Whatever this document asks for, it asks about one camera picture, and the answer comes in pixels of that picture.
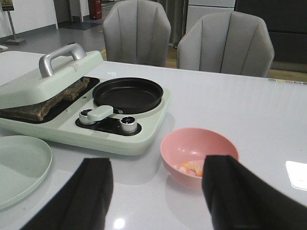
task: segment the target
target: frying pan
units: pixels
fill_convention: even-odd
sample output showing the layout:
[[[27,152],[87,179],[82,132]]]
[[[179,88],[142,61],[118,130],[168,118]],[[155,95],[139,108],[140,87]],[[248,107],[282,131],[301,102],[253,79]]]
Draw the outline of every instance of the frying pan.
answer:
[[[163,89],[157,83],[143,78],[117,78],[97,85],[94,102],[99,105],[90,111],[89,120],[98,121],[111,114],[139,114],[158,106]]]

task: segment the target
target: gray chair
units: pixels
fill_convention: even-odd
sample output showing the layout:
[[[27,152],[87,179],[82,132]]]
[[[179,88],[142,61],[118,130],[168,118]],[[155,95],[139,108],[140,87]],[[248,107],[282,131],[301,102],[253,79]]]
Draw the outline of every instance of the gray chair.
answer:
[[[274,49],[265,22],[227,11],[198,19],[178,44],[179,69],[267,77]]]
[[[171,26],[160,3],[116,3],[103,23],[108,61],[164,67]]]

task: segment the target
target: pink bowl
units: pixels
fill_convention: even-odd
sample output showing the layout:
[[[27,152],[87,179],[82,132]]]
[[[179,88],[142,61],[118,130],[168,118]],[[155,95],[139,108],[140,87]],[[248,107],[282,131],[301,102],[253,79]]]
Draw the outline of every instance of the pink bowl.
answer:
[[[203,128],[181,128],[169,133],[162,140],[160,151],[171,177],[195,189],[201,189],[202,177],[194,171],[181,172],[182,163],[189,161],[202,170],[207,155],[231,155],[238,160],[238,151],[230,140]]]

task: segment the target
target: shrimp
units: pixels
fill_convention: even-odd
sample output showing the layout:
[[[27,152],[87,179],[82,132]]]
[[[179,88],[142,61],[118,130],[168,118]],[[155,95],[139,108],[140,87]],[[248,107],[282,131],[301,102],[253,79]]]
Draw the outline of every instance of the shrimp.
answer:
[[[179,167],[179,171],[183,173],[189,173],[189,170],[194,171],[196,176],[202,176],[202,170],[200,166],[189,161],[182,163]]]

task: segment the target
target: grill lid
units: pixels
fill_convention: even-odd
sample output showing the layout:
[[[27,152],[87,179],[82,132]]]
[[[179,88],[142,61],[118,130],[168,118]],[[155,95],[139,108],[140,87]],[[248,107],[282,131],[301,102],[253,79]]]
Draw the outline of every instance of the grill lid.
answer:
[[[65,53],[72,57],[60,57]],[[0,86],[0,109],[44,102],[102,62],[99,51],[85,53],[76,43],[46,54],[41,57],[39,68]]]

